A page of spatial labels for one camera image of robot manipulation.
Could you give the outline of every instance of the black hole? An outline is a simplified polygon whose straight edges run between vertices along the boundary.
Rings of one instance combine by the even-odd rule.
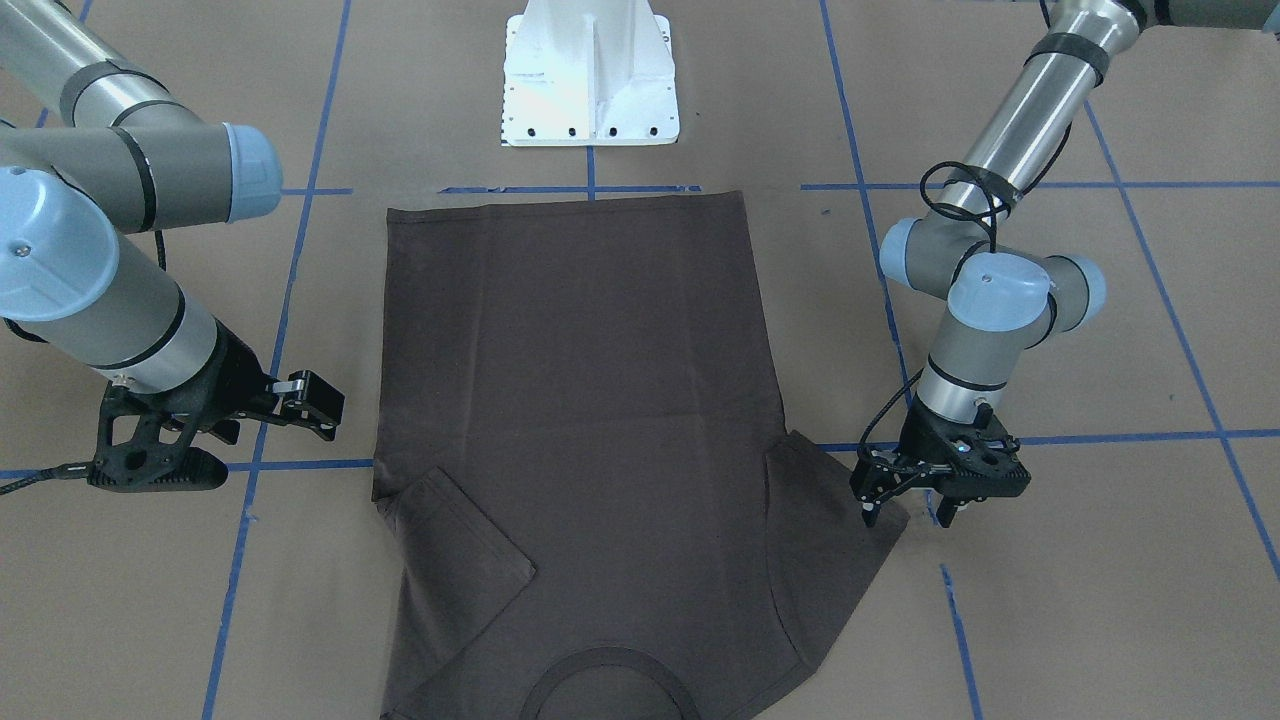
[[[129,470],[137,470],[138,468],[147,464],[147,451],[134,450],[133,452],[124,456],[124,466]]]

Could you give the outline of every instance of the white mounting plate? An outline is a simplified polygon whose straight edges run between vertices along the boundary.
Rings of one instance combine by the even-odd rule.
[[[611,28],[593,15],[580,15],[572,18],[573,27],[526,28],[529,32],[521,38],[520,29],[530,12],[507,20],[503,145],[666,145],[676,141],[680,113],[671,22],[654,15],[644,0],[626,5],[635,18],[634,36],[611,33],[616,26]],[[545,19],[545,14],[538,17],[539,22]],[[517,38],[522,44],[518,47]]]

